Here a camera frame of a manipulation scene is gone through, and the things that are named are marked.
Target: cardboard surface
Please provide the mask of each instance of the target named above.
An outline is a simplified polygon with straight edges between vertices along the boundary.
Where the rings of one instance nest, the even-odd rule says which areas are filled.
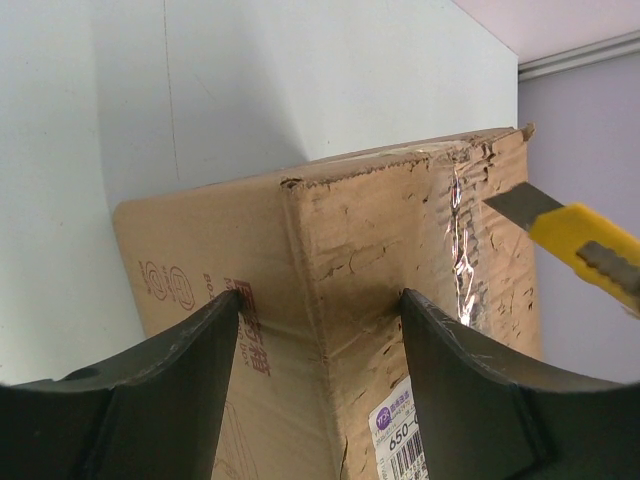
[[[472,324],[540,356],[533,246],[480,202],[526,179],[529,134],[387,147],[118,207],[148,335],[226,288],[250,300],[213,478],[377,479],[368,416],[407,375],[398,296],[416,288],[457,315],[455,234]]]

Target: purple wall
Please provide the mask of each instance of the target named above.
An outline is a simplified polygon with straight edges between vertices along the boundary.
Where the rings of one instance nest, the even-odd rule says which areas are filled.
[[[519,123],[535,122],[530,181],[640,237],[640,55],[520,84]],[[537,251],[546,360],[579,373],[640,380],[640,320]]]

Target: shipping label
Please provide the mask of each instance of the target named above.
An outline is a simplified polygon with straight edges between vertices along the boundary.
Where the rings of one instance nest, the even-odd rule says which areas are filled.
[[[405,378],[369,415],[381,480],[428,480],[418,416]]]

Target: clear tape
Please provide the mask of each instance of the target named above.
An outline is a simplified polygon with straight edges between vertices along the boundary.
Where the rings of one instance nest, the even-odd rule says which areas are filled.
[[[476,302],[476,295],[473,293],[475,271],[469,262],[468,256],[469,231],[461,222],[462,184],[455,167],[453,169],[450,194],[451,218],[445,235],[450,235],[452,240],[451,255],[453,257],[453,273],[456,284],[458,320],[463,325],[471,326],[473,307]]]

